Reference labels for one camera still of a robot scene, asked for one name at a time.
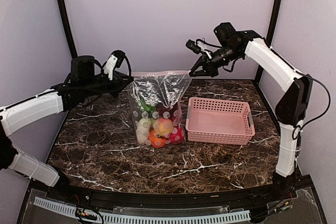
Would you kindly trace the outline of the clear zip top bag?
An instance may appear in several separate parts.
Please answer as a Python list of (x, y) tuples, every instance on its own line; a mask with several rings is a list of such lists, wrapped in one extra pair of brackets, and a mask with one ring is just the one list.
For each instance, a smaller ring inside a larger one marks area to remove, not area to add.
[(127, 87), (135, 139), (162, 148), (185, 141), (181, 99), (191, 84), (187, 70), (134, 72)]

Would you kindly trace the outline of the dark purple toy vegetable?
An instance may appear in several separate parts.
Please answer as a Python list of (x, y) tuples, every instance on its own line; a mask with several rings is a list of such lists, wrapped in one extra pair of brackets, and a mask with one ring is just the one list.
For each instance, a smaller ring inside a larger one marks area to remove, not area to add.
[(166, 108), (163, 104), (159, 103), (156, 106), (156, 110), (158, 111), (160, 117), (170, 119), (172, 122), (181, 118), (180, 105), (178, 103), (169, 108)]

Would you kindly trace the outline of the yellow toy pear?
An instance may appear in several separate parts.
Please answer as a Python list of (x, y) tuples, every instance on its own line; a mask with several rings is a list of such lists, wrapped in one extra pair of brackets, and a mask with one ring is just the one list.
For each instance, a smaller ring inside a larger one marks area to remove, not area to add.
[(159, 118), (154, 121), (153, 129), (157, 136), (169, 137), (173, 131), (173, 123), (170, 119)]

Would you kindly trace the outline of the red toy apple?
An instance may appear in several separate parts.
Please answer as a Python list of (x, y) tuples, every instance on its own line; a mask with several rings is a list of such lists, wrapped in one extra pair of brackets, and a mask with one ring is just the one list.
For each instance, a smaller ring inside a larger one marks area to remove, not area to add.
[(185, 131), (180, 126), (173, 127), (172, 133), (170, 134), (168, 140), (171, 144), (179, 144), (185, 140)]

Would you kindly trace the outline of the white toy cabbage with leaves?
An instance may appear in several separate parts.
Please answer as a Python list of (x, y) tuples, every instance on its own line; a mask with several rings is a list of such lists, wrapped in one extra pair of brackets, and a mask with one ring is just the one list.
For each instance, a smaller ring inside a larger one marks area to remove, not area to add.
[(149, 138), (151, 120), (148, 118), (142, 118), (135, 122), (136, 125), (136, 139), (140, 145), (144, 145)]

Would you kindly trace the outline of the orange toy fruit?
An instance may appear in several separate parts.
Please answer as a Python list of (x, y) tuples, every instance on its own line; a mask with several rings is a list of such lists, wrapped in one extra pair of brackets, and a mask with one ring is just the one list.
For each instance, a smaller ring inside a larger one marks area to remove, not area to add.
[(157, 135), (155, 130), (150, 132), (149, 141), (154, 148), (162, 148), (166, 145), (166, 139)]

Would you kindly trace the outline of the white toy radish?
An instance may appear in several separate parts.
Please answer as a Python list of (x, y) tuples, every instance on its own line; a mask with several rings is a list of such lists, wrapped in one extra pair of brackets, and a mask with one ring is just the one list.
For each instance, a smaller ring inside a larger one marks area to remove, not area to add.
[(143, 111), (147, 112), (148, 114), (151, 114), (151, 113), (153, 113), (153, 112), (156, 111), (156, 107), (155, 106), (147, 104), (143, 99), (141, 99), (141, 101), (140, 101), (140, 108)]

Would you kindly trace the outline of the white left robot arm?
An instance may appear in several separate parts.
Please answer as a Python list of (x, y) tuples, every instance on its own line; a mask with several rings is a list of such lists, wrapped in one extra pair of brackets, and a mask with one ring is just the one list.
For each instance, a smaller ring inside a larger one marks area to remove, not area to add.
[(74, 197), (74, 189), (54, 167), (41, 162), (13, 144), (10, 136), (50, 115), (75, 108), (93, 95), (105, 93), (117, 97), (131, 82), (130, 74), (102, 70), (100, 74), (69, 73), (63, 83), (17, 103), (1, 107), (1, 169), (11, 169), (48, 187), (63, 201)]

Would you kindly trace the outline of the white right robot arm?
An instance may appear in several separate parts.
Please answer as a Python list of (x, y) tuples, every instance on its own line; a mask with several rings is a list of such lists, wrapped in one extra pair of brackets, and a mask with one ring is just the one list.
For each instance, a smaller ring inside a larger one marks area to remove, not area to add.
[(189, 71), (191, 77), (215, 77), (221, 67), (245, 57), (261, 66), (280, 86), (283, 96), (275, 107), (280, 127), (280, 150), (276, 173), (288, 177), (295, 171), (298, 156), (298, 133), (306, 116), (312, 81), (267, 45), (265, 38), (253, 30), (216, 32), (221, 46), (209, 51), (201, 39), (188, 40), (186, 47), (199, 55)]

